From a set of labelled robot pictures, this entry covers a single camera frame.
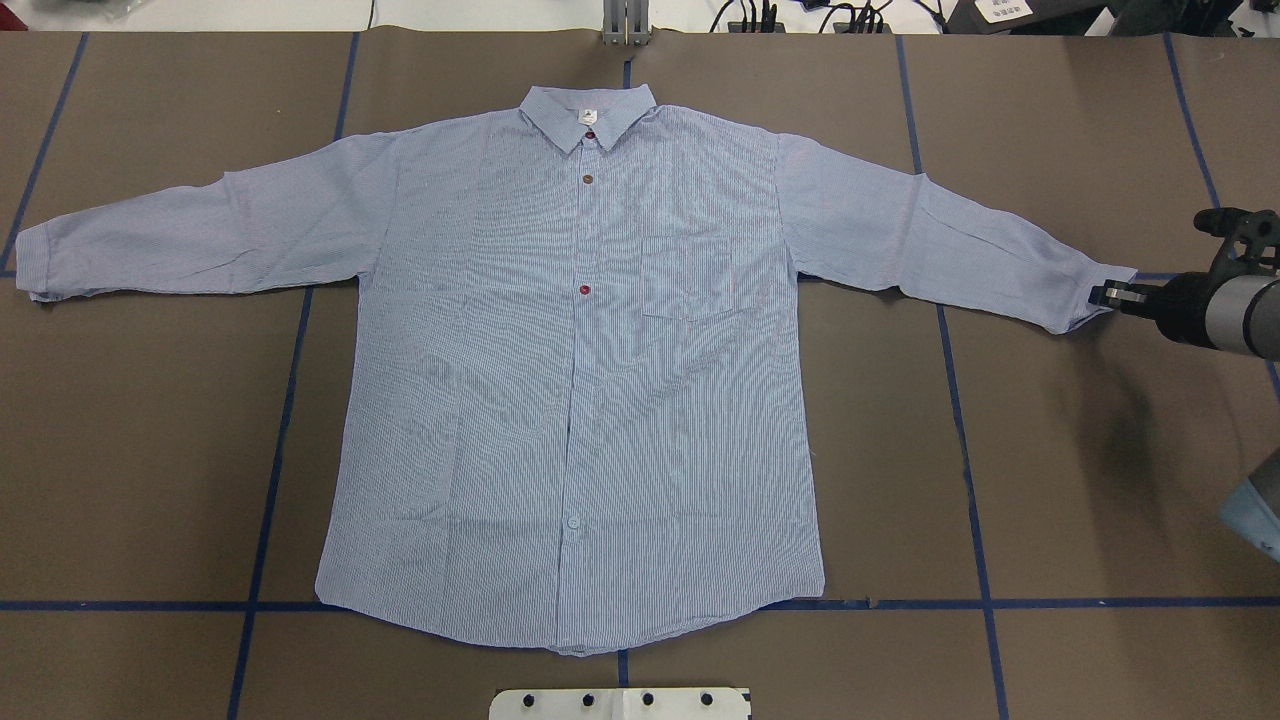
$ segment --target striped shirt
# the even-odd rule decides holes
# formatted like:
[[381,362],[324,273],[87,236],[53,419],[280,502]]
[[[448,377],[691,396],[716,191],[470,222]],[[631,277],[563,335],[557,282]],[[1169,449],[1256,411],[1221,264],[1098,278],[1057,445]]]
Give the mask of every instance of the striped shirt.
[[535,87],[18,237],[42,302],[357,277],[317,596],[566,655],[822,593],[797,272],[1052,333],[1133,277],[925,176],[645,86]]

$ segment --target shirt sleeve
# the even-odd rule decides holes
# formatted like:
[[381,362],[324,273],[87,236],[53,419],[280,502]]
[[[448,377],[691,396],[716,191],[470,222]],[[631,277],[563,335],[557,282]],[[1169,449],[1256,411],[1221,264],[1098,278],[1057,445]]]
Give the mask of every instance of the shirt sleeve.
[[113,290],[237,293],[332,282],[378,260],[396,133],[83,210],[18,234],[17,284],[38,302]]
[[910,176],[780,135],[782,231],[797,270],[1019,318],[1064,333],[1107,311],[1088,301],[1132,268],[1103,265],[1034,224]]

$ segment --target shirt cuff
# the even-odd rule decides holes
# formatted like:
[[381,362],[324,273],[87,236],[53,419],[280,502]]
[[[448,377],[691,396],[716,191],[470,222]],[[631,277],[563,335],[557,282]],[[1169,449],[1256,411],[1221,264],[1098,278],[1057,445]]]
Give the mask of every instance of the shirt cuff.
[[1110,313],[1110,307],[1089,302],[1089,293],[1094,287],[1107,281],[1132,283],[1137,275],[1138,270],[1133,268],[1125,268],[1123,265],[1097,265],[1093,268],[1093,272],[1085,275],[1084,282],[1075,288],[1075,299],[1071,304],[1071,315],[1066,318],[1065,323],[1062,323],[1059,328],[1053,328],[1051,332],[1053,334],[1070,332],[1083,325],[1096,315]]
[[18,233],[18,290],[26,290],[36,302],[52,302],[49,296],[49,223]]

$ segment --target chest pocket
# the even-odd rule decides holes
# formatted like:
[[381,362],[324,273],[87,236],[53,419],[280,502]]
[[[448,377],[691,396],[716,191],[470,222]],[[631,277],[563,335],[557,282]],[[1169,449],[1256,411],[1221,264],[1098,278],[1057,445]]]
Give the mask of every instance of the chest pocket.
[[727,237],[649,237],[641,243],[643,311],[695,320],[733,307],[733,258]]

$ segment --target shirt body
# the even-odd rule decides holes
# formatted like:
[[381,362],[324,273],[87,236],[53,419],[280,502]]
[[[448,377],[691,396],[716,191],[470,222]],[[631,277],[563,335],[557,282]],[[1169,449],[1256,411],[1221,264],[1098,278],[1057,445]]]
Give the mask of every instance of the shirt body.
[[40,301],[358,277],[316,593],[570,655],[822,593],[797,270],[1050,332],[1133,277],[648,87],[344,138],[51,220],[18,254]]

